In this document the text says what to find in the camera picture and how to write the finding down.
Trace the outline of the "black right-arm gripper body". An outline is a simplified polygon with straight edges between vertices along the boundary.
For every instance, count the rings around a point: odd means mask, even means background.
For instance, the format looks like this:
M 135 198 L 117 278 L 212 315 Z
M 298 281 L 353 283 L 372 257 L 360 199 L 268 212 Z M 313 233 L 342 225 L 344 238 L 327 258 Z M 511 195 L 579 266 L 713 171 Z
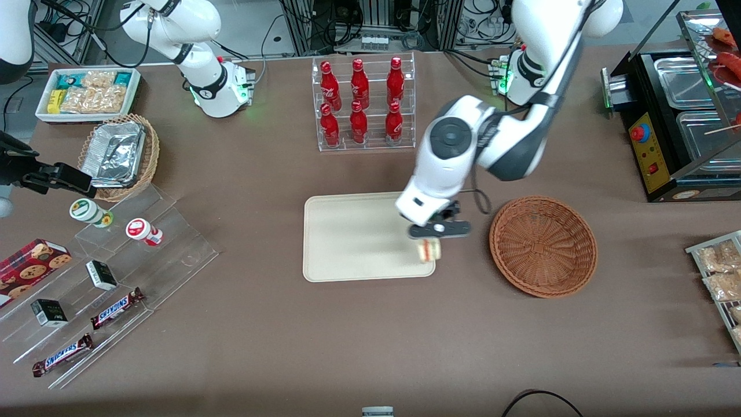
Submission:
M 1 132 L 1 185 L 20 182 L 36 172 L 36 151 L 6 132 Z

